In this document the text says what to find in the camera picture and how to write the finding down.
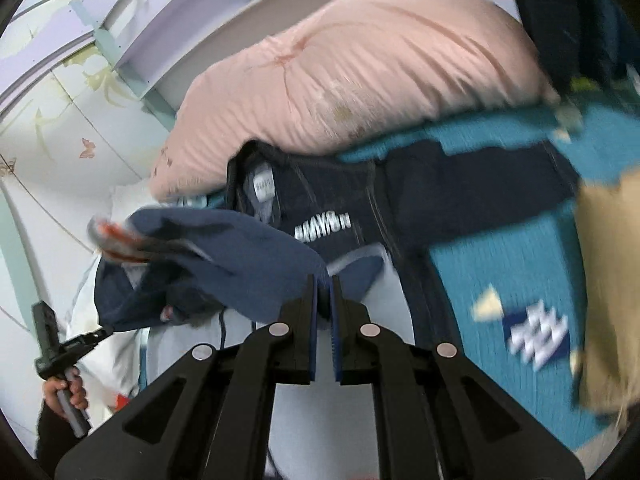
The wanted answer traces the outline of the person's black sleeve forearm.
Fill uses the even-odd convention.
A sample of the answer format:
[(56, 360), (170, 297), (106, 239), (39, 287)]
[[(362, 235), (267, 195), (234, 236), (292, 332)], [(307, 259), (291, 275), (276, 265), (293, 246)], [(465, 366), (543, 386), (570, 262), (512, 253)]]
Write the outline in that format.
[(45, 403), (38, 418), (37, 434), (36, 460), (50, 478), (54, 477), (62, 457), (84, 440), (76, 437), (68, 421)]

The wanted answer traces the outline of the person's left hand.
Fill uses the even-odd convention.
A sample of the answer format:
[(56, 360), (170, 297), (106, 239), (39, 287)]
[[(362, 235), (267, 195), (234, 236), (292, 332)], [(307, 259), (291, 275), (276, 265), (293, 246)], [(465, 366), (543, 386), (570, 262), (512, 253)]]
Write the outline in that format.
[(67, 389), (70, 392), (70, 404), (72, 404), (74, 408), (85, 411), (89, 406), (84, 382), (76, 367), (72, 369), (72, 375), (73, 379), (70, 382), (59, 377), (50, 377), (42, 384), (44, 403), (53, 413), (62, 419), (66, 419), (66, 415), (58, 400), (59, 391)]

